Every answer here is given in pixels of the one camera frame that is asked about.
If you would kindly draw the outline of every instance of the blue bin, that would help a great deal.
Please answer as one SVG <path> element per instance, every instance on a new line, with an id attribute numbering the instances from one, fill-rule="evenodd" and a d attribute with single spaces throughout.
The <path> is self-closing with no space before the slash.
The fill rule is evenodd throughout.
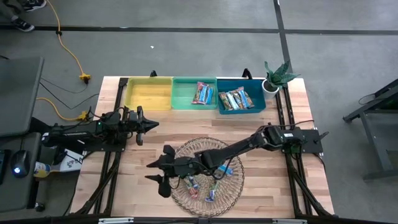
<path id="1" fill-rule="evenodd" d="M 226 110 L 223 101 L 218 100 L 218 109 L 220 114 L 245 114 L 245 113 L 259 113 L 266 108 L 266 101 L 262 93 L 262 80 L 217 80 L 218 93 L 236 90 L 243 86 L 244 91 L 248 93 L 254 103 L 254 107 L 247 110 Z"/>

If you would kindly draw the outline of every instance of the gray floor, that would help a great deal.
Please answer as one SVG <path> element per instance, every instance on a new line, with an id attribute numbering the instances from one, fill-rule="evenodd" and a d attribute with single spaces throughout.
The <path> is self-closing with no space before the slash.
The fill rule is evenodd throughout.
<path id="1" fill-rule="evenodd" d="M 61 22 L 68 26 L 277 28 L 271 0 L 53 0 Z M 287 29 L 394 30 L 397 1 L 280 0 Z M 55 25 L 49 7 L 24 18 L 35 25 Z M 53 31 L 30 34 L 0 31 L 0 55 L 10 58 L 41 55 L 43 77 L 70 90 L 84 86 L 75 61 L 59 46 Z M 278 34 L 175 32 L 64 32 L 64 43 L 93 76 L 88 89 L 71 95 L 49 88 L 73 106 L 100 90 L 105 75 L 240 76 L 249 68 L 265 75 L 283 61 Z M 323 140 L 326 174 L 335 213 L 341 217 L 398 222 L 398 179 L 365 183 L 362 176 L 379 169 L 360 122 L 341 119 L 358 99 L 398 78 L 398 35 L 288 35 L 294 71 L 305 79 L 315 123 L 330 134 Z M 50 97 L 44 90 L 39 96 Z M 57 102 L 73 117 L 96 104 L 96 98 L 74 110 Z M 38 101 L 34 115 L 48 124 L 62 123 L 46 102 Z M 42 184 L 43 213 L 18 212 L 19 218 L 61 215 L 73 193 L 76 174 Z M 1 220 L 15 218 L 0 213 Z"/>

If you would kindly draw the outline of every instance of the white pot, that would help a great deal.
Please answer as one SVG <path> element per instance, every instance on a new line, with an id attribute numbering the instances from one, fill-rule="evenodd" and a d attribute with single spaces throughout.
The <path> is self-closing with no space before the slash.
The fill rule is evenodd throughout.
<path id="1" fill-rule="evenodd" d="M 268 90 L 266 90 L 266 89 L 264 88 L 264 84 L 265 84 L 266 81 L 267 81 L 267 79 L 265 79 L 264 81 L 262 81 L 262 83 L 261 83 L 261 88 L 262 88 L 262 92 L 263 92 L 263 94 L 264 94 L 264 98 L 265 98 L 266 100 L 269 100 L 269 99 L 272 99 L 272 98 L 276 95 L 276 93 L 279 91 L 279 87 L 278 87 L 275 91 L 268 91 Z"/>

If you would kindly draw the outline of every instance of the teal bin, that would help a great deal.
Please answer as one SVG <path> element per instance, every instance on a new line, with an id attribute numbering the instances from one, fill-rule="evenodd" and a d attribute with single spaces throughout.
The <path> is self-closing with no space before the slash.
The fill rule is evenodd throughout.
<path id="1" fill-rule="evenodd" d="M 193 104 L 197 83 L 203 82 L 213 88 L 210 105 Z M 175 110 L 215 110 L 218 103 L 217 79 L 211 77 L 174 77 L 172 85 L 172 108 Z"/>
<path id="2" fill-rule="evenodd" d="M 248 93 L 254 103 L 254 107 L 246 110 L 226 110 L 220 97 L 218 99 L 218 109 L 220 114 L 245 114 L 245 113 L 259 113 L 266 108 L 266 101 L 262 93 L 262 80 L 217 80 L 218 92 L 227 92 L 236 90 L 243 86 L 244 91 Z"/>

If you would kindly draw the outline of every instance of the potted plant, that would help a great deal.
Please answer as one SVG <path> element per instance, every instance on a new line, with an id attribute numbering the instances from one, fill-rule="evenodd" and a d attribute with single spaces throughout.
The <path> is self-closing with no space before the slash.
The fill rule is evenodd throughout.
<path id="1" fill-rule="evenodd" d="M 266 100 L 273 98 L 282 87 L 287 87 L 288 82 L 299 76 L 299 74 L 287 72 L 290 60 L 283 63 L 275 72 L 269 69 L 268 62 L 264 62 L 264 64 L 267 70 L 267 78 L 262 82 L 262 91 Z"/>

